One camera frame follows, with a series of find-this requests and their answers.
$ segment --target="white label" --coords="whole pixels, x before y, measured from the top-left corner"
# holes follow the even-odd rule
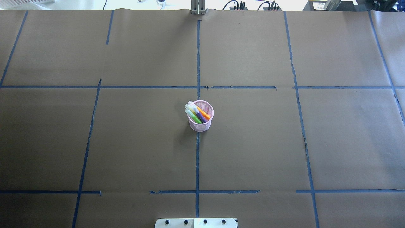
[[[324,11],[326,11],[326,9],[324,8],[324,6],[325,6],[324,2],[313,2],[312,5],[313,5],[314,10],[324,10]]]

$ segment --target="metal cylinder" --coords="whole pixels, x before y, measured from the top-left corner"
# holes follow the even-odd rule
[[[325,3],[324,8],[325,8],[327,11],[335,11],[336,8],[339,6],[339,4],[340,4],[341,2],[342,2],[342,0],[328,0],[328,1]]]

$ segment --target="pink mesh pen holder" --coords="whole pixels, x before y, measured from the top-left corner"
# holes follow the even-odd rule
[[[200,109],[207,113],[211,118],[205,123],[196,123],[189,116],[187,116],[190,127],[198,132],[208,130],[208,128],[211,126],[211,120],[214,117],[214,109],[212,108],[211,104],[206,101],[198,100],[194,101],[193,103],[200,107]]]

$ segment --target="white floor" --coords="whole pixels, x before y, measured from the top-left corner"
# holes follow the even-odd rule
[[[209,9],[222,10],[228,0],[206,0],[206,7]],[[249,10],[257,10],[261,1],[245,0],[246,7]],[[302,11],[307,0],[276,0],[279,6],[284,11]],[[52,10],[101,10],[103,9],[105,0],[56,0],[54,3],[44,4],[47,8]],[[161,5],[158,5],[156,0],[107,0],[106,10],[115,10],[119,8],[133,9],[133,10],[159,10]],[[191,0],[166,0],[165,10],[178,10],[190,9]]]

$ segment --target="metal bracket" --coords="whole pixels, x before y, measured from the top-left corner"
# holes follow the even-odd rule
[[[205,0],[191,0],[191,14],[205,14]]]

